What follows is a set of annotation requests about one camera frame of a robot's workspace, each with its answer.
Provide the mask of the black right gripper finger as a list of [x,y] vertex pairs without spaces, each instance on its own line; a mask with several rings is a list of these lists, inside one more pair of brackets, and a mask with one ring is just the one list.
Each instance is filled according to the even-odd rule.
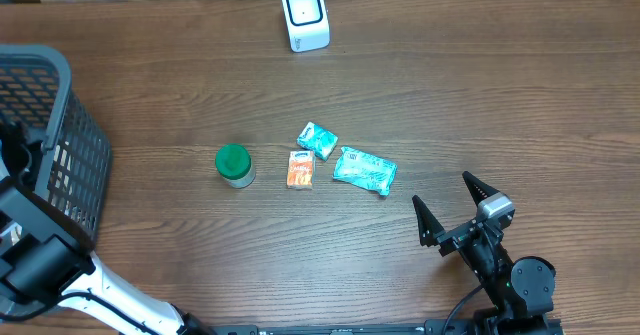
[[462,178],[476,207],[482,200],[499,192],[497,189],[478,179],[469,171],[464,171],[462,173]]
[[445,234],[443,226],[418,195],[412,197],[412,203],[417,217],[420,244],[427,247],[439,245],[438,238]]

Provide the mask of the teal wet wipes pack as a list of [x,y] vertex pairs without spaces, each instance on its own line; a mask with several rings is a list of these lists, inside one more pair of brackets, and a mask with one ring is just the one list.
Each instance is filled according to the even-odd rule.
[[396,172],[397,165],[390,160],[343,146],[333,179],[388,196]]

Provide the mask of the teal tissue pack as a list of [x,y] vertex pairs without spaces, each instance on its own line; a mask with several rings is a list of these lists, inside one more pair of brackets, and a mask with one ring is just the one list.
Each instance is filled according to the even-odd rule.
[[313,122],[308,122],[296,142],[323,161],[327,161],[338,143],[338,136]]

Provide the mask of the orange tissue pack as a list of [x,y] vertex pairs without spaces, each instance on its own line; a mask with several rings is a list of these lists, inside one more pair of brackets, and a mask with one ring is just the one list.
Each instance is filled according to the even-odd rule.
[[309,150],[291,151],[286,185],[290,189],[310,190],[315,175],[315,154]]

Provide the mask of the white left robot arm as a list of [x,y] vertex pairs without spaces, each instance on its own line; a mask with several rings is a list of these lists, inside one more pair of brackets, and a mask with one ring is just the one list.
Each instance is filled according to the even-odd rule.
[[172,304],[154,299],[111,271],[81,226],[22,182],[31,154],[19,127],[1,127],[1,218],[21,238],[1,237],[1,295],[40,303],[23,322],[60,306],[81,311],[121,334],[211,334],[208,326]]

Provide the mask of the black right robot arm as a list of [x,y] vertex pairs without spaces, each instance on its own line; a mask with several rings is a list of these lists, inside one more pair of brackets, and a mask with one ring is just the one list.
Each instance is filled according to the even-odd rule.
[[512,200],[468,171],[463,180],[476,205],[476,215],[445,230],[417,195],[412,203],[420,244],[436,247],[441,256],[458,253],[479,285],[461,299],[444,320],[427,320],[425,331],[441,334],[561,334],[554,309],[555,267],[537,256],[512,260],[501,245],[515,215]]

